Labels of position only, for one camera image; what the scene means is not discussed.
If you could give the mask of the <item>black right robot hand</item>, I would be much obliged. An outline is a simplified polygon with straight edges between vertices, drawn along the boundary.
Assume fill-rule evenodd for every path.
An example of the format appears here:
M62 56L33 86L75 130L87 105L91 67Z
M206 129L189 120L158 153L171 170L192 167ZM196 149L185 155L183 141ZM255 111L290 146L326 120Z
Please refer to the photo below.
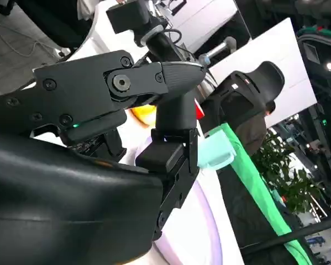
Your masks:
M0 96L0 264L120 264L147 253L199 169L191 62L134 66L123 50L37 68ZM73 146L157 107L135 166Z

